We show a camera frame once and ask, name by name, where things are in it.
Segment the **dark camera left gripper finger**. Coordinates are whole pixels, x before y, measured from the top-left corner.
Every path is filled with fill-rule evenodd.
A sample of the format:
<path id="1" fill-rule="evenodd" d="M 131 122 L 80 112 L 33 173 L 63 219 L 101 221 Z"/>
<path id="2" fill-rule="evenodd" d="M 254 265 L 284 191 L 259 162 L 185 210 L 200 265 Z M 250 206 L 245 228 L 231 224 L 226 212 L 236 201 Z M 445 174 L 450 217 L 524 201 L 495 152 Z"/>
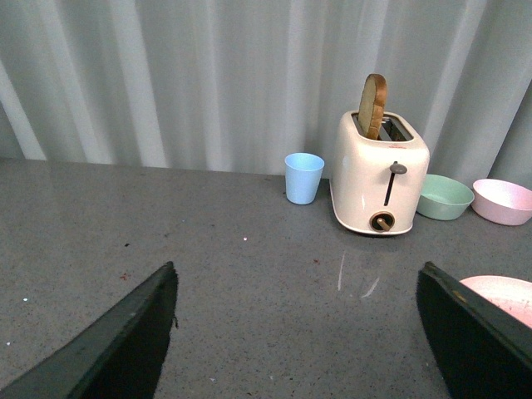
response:
<path id="1" fill-rule="evenodd" d="M 174 265 L 164 264 L 1 396 L 152 398 L 175 325 L 178 284 Z"/>

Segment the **finger of the dark camera right gripper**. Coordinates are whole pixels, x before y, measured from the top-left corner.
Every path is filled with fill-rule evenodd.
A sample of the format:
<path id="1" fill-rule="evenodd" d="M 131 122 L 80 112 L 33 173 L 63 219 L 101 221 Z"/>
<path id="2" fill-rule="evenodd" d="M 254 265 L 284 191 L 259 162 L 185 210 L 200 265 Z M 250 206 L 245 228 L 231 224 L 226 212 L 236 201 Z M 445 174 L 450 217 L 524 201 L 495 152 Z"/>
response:
<path id="1" fill-rule="evenodd" d="M 416 305 L 452 398 L 530 398 L 531 328 L 427 262 Z"/>

